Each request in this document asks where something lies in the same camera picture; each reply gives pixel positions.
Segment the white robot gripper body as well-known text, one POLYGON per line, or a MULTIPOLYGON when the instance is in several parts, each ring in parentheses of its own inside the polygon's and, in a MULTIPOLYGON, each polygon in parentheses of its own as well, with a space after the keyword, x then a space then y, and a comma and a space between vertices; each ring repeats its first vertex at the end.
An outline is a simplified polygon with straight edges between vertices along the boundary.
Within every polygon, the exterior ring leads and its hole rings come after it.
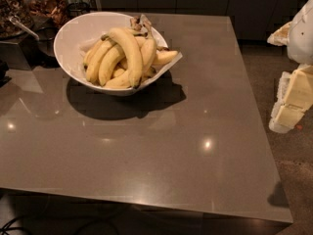
POLYGON ((288 57, 299 64, 313 64, 313 0, 308 0, 293 19, 267 38, 269 44, 286 46, 288 57))

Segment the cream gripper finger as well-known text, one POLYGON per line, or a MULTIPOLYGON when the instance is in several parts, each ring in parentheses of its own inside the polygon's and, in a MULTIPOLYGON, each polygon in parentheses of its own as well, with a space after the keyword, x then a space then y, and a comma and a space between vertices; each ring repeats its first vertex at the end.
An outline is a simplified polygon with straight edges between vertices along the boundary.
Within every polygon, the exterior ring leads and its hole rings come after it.
POLYGON ((289 132, 312 106, 313 66, 300 65, 292 73, 284 71, 279 80, 269 128, 277 133, 289 132))

